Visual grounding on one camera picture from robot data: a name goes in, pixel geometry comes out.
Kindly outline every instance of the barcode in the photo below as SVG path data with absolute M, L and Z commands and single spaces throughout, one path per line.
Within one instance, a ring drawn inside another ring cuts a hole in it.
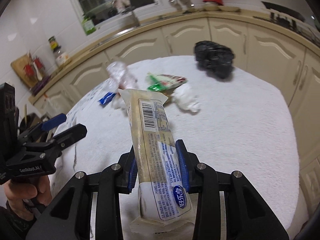
M 155 128 L 155 120 L 153 119 L 152 106 L 150 104 L 142 103 L 142 114 L 145 127 Z

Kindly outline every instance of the sleeve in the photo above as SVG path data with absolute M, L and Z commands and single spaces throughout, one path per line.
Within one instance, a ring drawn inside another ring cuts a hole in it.
M 0 207 L 0 235 L 6 240 L 24 240 L 36 219 L 26 221 L 18 217 L 10 208 Z

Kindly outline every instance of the cabinet door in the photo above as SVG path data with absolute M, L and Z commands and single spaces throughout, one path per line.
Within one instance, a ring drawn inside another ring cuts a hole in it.
M 247 23 L 228 19 L 210 18 L 209 25 L 212 41 L 232 49 L 235 54 L 233 65 L 247 70 Z
M 100 52 L 73 69 L 61 82 L 78 102 L 91 89 L 109 78 L 106 70 L 108 64 L 106 54 Z
M 207 18 L 182 21 L 162 27 L 170 55 L 193 55 L 198 41 L 210 41 Z
M 302 69 L 305 47 L 256 25 L 249 25 L 247 71 L 279 88 L 289 105 Z
M 50 104 L 45 96 L 41 96 L 34 106 L 41 114 L 48 113 L 51 117 L 60 113 L 67 114 L 77 102 L 61 81 L 49 88 L 45 95 L 50 99 Z
M 121 41 L 105 50 L 111 61 L 120 59 L 132 64 L 145 59 L 168 57 L 160 28 Z
M 317 158 L 300 171 L 300 186 L 309 214 L 312 214 L 320 201 L 320 164 Z
M 308 49 L 289 110 L 304 166 L 320 156 L 320 57 Z

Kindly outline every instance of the metal screw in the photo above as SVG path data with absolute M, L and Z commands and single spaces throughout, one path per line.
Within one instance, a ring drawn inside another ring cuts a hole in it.
M 235 176 L 236 178 L 241 178 L 242 177 L 242 172 L 241 171 L 234 171 L 233 172 L 233 176 Z
M 206 167 L 207 167 L 207 165 L 205 165 L 204 163 L 198 163 L 198 164 L 197 164 L 197 168 L 198 168 L 199 170 L 204 170 Z
M 115 163 L 111 166 L 111 169 L 113 169 L 114 171 L 119 170 L 121 168 L 121 165 L 118 163 Z
M 77 178 L 77 179 L 81 179 L 81 178 L 83 178 L 83 176 L 84 176 L 84 172 L 82 172 L 82 171 L 78 171 L 78 172 L 76 173 L 76 178 Z

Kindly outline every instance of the blue wrapper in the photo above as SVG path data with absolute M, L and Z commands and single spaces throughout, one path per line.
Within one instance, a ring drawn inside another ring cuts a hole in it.
M 108 92 L 103 98 L 99 100 L 100 104 L 105 105 L 112 101 L 112 99 L 116 96 L 116 93 Z

